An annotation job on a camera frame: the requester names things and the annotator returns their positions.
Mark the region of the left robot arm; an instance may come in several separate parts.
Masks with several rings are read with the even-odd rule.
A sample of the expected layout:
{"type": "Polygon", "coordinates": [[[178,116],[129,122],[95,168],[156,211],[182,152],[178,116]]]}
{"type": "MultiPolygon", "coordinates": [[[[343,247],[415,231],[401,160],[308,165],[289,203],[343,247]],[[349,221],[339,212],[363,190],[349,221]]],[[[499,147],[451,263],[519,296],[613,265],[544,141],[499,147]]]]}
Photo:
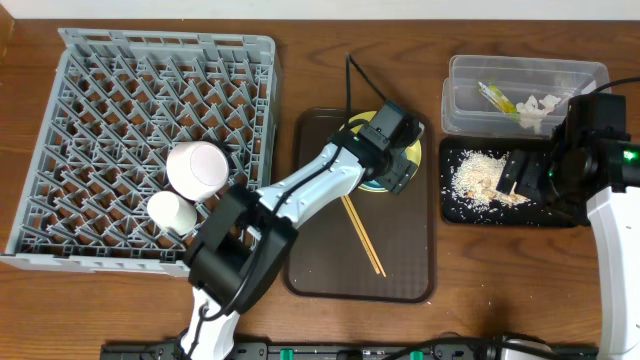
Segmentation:
{"type": "Polygon", "coordinates": [[[240,315],[274,282],[299,227],[366,181],[401,192],[418,169],[404,152],[423,132],[416,115],[387,101],[369,120],[346,118],[320,154],[287,178],[254,191],[231,186],[184,257],[194,309],[177,358],[225,358],[240,315]]]}

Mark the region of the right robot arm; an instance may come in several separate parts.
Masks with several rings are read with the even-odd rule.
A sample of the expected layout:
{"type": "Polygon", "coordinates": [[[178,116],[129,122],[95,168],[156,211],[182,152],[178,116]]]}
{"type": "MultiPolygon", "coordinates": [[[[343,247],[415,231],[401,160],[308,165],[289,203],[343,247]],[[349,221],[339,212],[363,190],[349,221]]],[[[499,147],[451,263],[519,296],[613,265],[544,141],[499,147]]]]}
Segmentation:
{"type": "Polygon", "coordinates": [[[639,146],[626,99],[595,90],[570,99],[548,152],[513,150],[497,191],[515,192],[591,227],[597,249],[601,359],[639,356],[639,146]]]}

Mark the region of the green snack wrapper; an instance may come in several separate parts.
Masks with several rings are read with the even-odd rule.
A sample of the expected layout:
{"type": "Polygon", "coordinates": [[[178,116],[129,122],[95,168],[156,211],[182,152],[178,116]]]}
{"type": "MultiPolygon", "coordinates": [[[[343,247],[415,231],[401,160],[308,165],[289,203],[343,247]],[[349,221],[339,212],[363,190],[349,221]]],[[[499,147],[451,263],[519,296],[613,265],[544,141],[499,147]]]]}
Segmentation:
{"type": "Polygon", "coordinates": [[[505,114],[517,114],[516,106],[494,85],[478,82],[478,91],[496,109],[505,114]]]}

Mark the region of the white pink bowl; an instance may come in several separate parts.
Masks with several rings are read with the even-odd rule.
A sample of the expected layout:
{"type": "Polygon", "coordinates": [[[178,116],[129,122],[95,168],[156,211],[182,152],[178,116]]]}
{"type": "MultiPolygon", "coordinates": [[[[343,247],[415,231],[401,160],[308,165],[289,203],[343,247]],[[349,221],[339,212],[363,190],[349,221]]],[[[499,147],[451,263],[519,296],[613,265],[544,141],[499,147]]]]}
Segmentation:
{"type": "Polygon", "coordinates": [[[166,171],[174,190],[194,202],[211,198],[230,175],[223,151],[205,141],[178,143],[168,154],[166,171]]]}

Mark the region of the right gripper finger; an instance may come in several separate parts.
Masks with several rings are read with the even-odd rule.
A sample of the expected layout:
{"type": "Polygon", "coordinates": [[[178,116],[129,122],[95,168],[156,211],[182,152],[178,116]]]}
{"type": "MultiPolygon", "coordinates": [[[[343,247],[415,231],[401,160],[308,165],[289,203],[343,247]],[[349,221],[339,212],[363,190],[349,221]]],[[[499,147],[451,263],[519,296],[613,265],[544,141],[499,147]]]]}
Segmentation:
{"type": "Polygon", "coordinates": [[[528,153],[526,151],[514,150],[510,152],[496,185],[496,190],[502,194],[509,195],[521,177],[527,161],[528,153]]]}
{"type": "Polygon", "coordinates": [[[525,152],[526,159],[519,180],[519,194],[530,200],[544,199],[544,183],[548,173],[547,154],[525,152]]]}

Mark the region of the yellow plate bowl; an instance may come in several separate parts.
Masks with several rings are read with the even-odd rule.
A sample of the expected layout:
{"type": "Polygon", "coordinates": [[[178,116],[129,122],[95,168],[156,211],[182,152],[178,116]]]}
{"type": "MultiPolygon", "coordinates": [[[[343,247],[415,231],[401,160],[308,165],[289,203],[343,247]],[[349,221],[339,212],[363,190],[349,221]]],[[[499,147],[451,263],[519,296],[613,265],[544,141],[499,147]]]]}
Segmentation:
{"type": "MultiPolygon", "coordinates": [[[[370,122],[375,115],[376,111],[361,112],[357,115],[352,116],[349,119],[349,123],[353,123],[356,120],[364,120],[370,122]]],[[[403,152],[403,157],[419,166],[422,159],[422,146],[420,141],[416,140],[410,147],[406,148],[403,152]]]]}

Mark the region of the light blue bowl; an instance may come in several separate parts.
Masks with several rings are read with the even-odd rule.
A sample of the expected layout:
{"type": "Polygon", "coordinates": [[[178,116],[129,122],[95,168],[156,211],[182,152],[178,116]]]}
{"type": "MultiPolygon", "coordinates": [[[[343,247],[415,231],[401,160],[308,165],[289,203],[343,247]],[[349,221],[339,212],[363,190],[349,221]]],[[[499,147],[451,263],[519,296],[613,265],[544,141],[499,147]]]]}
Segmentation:
{"type": "Polygon", "coordinates": [[[374,192],[374,193],[384,193],[387,192],[387,189],[380,185],[377,181],[371,180],[363,182],[359,185],[359,188],[364,191],[374,192]]]}

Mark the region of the pile of rice grains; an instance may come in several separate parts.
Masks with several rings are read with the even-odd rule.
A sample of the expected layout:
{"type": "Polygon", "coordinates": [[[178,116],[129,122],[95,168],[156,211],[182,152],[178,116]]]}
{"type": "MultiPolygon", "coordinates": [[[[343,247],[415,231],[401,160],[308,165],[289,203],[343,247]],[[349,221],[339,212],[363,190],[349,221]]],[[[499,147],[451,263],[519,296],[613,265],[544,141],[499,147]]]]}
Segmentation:
{"type": "Polygon", "coordinates": [[[452,197],[468,210],[481,215],[518,207],[519,205],[503,205],[498,201],[485,203],[481,199],[480,182],[483,179],[490,179],[492,186],[496,189],[508,155],[509,153],[506,153],[496,157],[480,151],[464,150],[461,155],[461,164],[454,166],[452,170],[450,185],[452,197]]]}

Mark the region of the white cup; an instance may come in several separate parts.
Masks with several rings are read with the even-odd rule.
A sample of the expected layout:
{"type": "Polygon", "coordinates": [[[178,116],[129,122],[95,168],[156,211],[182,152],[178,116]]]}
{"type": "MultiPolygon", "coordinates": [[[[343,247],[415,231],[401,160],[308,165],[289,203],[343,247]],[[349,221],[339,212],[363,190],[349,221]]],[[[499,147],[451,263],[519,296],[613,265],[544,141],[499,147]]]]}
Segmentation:
{"type": "Polygon", "coordinates": [[[165,231],[186,235],[193,230],[197,222],[195,207],[170,191],[154,194],[147,203],[150,218],[165,231]]]}

